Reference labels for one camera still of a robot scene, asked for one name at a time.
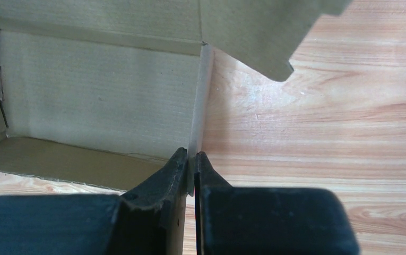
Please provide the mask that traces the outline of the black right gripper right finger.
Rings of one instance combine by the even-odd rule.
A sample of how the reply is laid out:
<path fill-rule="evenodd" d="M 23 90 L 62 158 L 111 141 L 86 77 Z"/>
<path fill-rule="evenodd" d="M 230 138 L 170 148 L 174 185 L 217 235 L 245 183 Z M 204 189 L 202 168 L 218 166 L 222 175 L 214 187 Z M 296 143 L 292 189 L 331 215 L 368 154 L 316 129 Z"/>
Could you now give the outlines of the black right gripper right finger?
<path fill-rule="evenodd" d="M 326 189 L 236 187 L 195 156 L 198 254 L 359 254 L 345 209 Z"/>

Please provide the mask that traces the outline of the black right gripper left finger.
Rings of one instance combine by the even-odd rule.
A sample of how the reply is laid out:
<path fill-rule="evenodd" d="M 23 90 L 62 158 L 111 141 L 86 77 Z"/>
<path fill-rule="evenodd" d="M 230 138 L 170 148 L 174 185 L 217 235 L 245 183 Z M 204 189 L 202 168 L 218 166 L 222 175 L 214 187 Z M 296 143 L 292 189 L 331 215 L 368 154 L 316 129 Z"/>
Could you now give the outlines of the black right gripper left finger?
<path fill-rule="evenodd" d="M 182 254 L 188 152 L 122 195 L 1 195 L 0 254 Z"/>

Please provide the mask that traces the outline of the cardboard box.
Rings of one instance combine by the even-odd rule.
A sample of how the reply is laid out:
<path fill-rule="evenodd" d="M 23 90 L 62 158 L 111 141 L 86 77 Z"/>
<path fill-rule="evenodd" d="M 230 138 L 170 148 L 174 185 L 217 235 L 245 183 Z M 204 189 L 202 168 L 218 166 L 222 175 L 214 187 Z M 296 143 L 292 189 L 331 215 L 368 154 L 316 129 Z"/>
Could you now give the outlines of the cardboard box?
<path fill-rule="evenodd" d="M 0 1 L 0 172 L 129 190 L 200 149 L 214 48 L 274 81 L 349 1 Z"/>

